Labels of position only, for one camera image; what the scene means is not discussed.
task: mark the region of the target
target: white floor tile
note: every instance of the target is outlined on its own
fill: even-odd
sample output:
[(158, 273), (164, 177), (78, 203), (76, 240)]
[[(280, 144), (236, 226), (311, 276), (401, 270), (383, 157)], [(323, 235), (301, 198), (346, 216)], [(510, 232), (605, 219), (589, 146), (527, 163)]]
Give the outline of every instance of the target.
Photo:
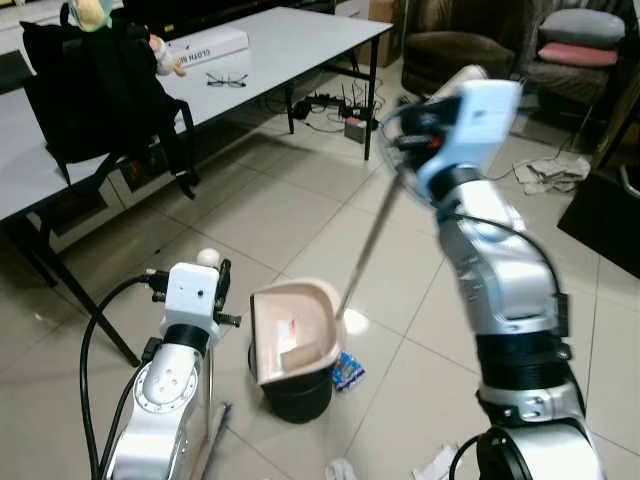
[(550, 143), (555, 147), (559, 147), (562, 144), (566, 145), (567, 139), (572, 134), (567, 130), (534, 120), (526, 114), (516, 117), (511, 131), (534, 141)]
[[(0, 461), (6, 478), (89, 478), (78, 394), (82, 330), (65, 325), (0, 376)], [(133, 370), (111, 348), (91, 350), (93, 424), (104, 444)]]
[(266, 173), (339, 202), (347, 201), (371, 174), (372, 164), (334, 153), (294, 150)]
[(640, 312), (596, 305), (587, 414), (598, 435), (640, 454)]
[[(391, 173), (383, 165), (353, 197), (350, 205), (376, 214), (391, 185)], [(437, 235), (436, 219), (433, 208), (420, 203), (408, 192), (402, 192), (396, 199), (396, 205), (390, 214), (390, 218), (404, 226), (419, 230), (431, 235)]]
[[(444, 444), (462, 444), (488, 427), (475, 399), (478, 377), (405, 340), (347, 459), (358, 478), (410, 478)], [(470, 449), (456, 478), (477, 478)]]
[(640, 456), (634, 455), (597, 435), (595, 443), (608, 480), (640, 478)]
[(538, 160), (544, 158), (553, 158), (558, 149), (552, 145), (526, 140), (524, 138), (510, 136), (504, 142), (495, 158), (489, 164), (486, 172), (491, 178), (498, 178), (507, 172), (511, 172), (510, 182), (501, 180), (501, 183), (510, 183), (514, 188), (520, 187), (513, 174), (513, 164), (526, 160)]
[(323, 195), (259, 177), (194, 228), (281, 271), (339, 206)]
[[(98, 299), (185, 229), (144, 206), (135, 207), (69, 247), (62, 260), (89, 295)], [(61, 292), (77, 303), (66, 288)]]
[[(317, 128), (324, 130), (339, 129), (340, 125), (326, 121), (324, 118), (314, 119), (308, 118), (307, 122)], [(364, 145), (350, 138), (346, 138), (343, 133), (324, 133), (313, 130), (311, 127), (296, 122), (295, 135), (292, 140), (300, 148), (306, 148), (312, 151), (323, 152), (327, 154), (345, 155), (359, 160), (364, 160)], [(371, 140), (371, 157), (368, 160), (372, 167), (380, 164), (380, 156), (377, 153), (376, 142)]]
[[(195, 262), (198, 252), (204, 248), (215, 248), (222, 258), (231, 260), (231, 288), (224, 312), (243, 315), (249, 310), (251, 293), (272, 282), (277, 273), (244, 255), (214, 242), (193, 231), (185, 232), (166, 246), (162, 253), (154, 255), (125, 275), (130, 277), (143, 273), (147, 268), (169, 270), (178, 262)], [(159, 336), (160, 321), (164, 305), (151, 301), (151, 290), (142, 286), (132, 287), (114, 300), (106, 310), (107, 318), (130, 343), (135, 352), (140, 352), (150, 336)], [(97, 341), (107, 343), (102, 334)]]
[[(291, 478), (323, 479), (324, 467), (334, 458), (345, 455), (400, 340), (399, 335), (375, 323), (371, 323), (359, 335), (349, 335), (346, 348), (365, 368), (365, 377), (351, 391), (334, 393), (328, 409), (316, 420), (304, 425), (286, 424), (268, 414), (264, 400), (260, 400), (258, 415), (248, 412), (247, 418), (242, 412), (238, 412), (237, 417), (232, 420), (231, 428)], [(241, 354), (245, 352), (244, 348), (239, 351)], [(261, 396), (256, 393), (253, 395), (254, 401)]]
[(177, 185), (169, 185), (149, 198), (145, 204), (185, 225), (193, 225), (207, 213), (229, 199), (252, 179), (256, 172), (241, 165), (220, 166), (216, 160), (198, 169), (200, 183), (193, 188), (196, 198), (187, 198)]
[[(595, 298), (581, 292), (570, 297), (572, 369), (586, 395)], [(448, 262), (440, 268), (407, 336), (440, 355), (480, 373), (476, 346), (457, 281)]]
[(286, 132), (259, 128), (233, 144), (221, 155), (225, 160), (234, 161), (259, 172), (268, 172), (280, 162), (282, 157), (292, 152), (305, 150), (297, 146), (294, 135)]
[(0, 370), (78, 311), (11, 247), (0, 253)]
[(598, 271), (598, 297), (640, 310), (640, 280), (601, 257)]
[(563, 288), (595, 295), (599, 255), (556, 226), (571, 196), (552, 193), (527, 196), (502, 185), (500, 191), (522, 215), (527, 233), (538, 240), (556, 264)]
[[(344, 207), (285, 273), (318, 276), (343, 291), (373, 219), (370, 213)], [(441, 262), (435, 238), (389, 222), (351, 307), (404, 335)]]
[(204, 480), (287, 480), (276, 467), (231, 430), (222, 433)]

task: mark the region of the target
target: tile floor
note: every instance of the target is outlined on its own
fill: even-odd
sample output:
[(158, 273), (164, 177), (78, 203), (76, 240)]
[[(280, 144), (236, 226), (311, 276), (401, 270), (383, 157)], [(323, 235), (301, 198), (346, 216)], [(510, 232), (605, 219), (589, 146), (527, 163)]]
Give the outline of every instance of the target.
[[(391, 108), (399, 64), (381, 72)], [(337, 89), (329, 79), (326, 90)], [(96, 298), (132, 272), (167, 268), (214, 247), (233, 262), (228, 311), (246, 313), (250, 292), (277, 278), (315, 275), (344, 288), (389, 178), (374, 149), (298, 125), (255, 105), (229, 116), (251, 129), (205, 168), (194, 202), (169, 187), (86, 237), (64, 258)], [(311, 117), (327, 128), (325, 119)], [(511, 138), (489, 173), (554, 147)], [(573, 366), (612, 480), (640, 478), (640, 282), (555, 228), (569, 198), (525, 197), (513, 177), (500, 190), (547, 246), (573, 295)], [(249, 322), (216, 350), (215, 388), (234, 405), (211, 479), (315, 480), (335, 457), (360, 479), (409, 479), (444, 443), (482, 431), (478, 364), (453, 275), (435, 237), (433, 214), (404, 196), (353, 300), (369, 327), (348, 348), (367, 369), (317, 420), (273, 418), (246, 368)], [(0, 469), (7, 479), (86, 479), (77, 388), (86, 316), (67, 291), (47, 289), (0, 242)], [(157, 332), (161, 307), (144, 289), (107, 311), (140, 350)], [(92, 350), (90, 382), (98, 441), (130, 370), (104, 336)], [(460, 478), (476, 478), (466, 461)]]

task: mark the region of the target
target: dustpan handle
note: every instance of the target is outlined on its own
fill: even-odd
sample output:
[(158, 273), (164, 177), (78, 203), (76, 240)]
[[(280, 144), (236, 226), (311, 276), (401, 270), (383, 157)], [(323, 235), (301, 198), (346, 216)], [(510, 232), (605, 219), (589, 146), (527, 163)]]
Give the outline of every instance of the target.
[(340, 303), (340, 307), (336, 312), (336, 320), (342, 320), (344, 316), (344, 311), (347, 309), (347, 305), (351, 301), (351, 297), (355, 292), (356, 287), (360, 283), (360, 279), (362, 278), (362, 274), (364, 273), (364, 269), (369, 262), (369, 258), (371, 257), (371, 253), (373, 252), (373, 248), (376, 246), (378, 242), (378, 238), (380, 238), (380, 233), (382, 232), (382, 227), (387, 221), (387, 217), (391, 212), (391, 208), (393, 207), (396, 198), (398, 197), (398, 192), (400, 191), (401, 180), (400, 175), (396, 174), (393, 177), (393, 182), (389, 186), (387, 190), (387, 194), (384, 197), (384, 201), (378, 210), (378, 214), (376, 215), (376, 219), (373, 222), (373, 226), (369, 231), (369, 235), (367, 236), (367, 240), (365, 241), (364, 247), (362, 248), (362, 252), (360, 252), (360, 257), (358, 258), (358, 263), (356, 263), (353, 272), (351, 273), (351, 278), (349, 279), (349, 283), (347, 284), (347, 289), (344, 292), (342, 297), (342, 302)]

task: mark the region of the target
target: pink cushion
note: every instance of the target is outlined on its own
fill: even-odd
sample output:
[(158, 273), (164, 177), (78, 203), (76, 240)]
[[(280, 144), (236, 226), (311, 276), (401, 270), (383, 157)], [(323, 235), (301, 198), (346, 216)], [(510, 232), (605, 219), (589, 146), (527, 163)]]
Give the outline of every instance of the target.
[(615, 50), (599, 50), (557, 42), (547, 43), (538, 55), (546, 62), (576, 67), (608, 67), (618, 61)]

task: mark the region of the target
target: gray cushion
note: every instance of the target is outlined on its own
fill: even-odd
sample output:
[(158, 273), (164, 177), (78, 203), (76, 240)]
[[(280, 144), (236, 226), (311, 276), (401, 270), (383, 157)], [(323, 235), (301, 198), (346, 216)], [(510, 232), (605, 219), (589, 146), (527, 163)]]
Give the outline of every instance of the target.
[(610, 49), (624, 38), (624, 22), (610, 13), (570, 8), (549, 15), (540, 32), (550, 42)]

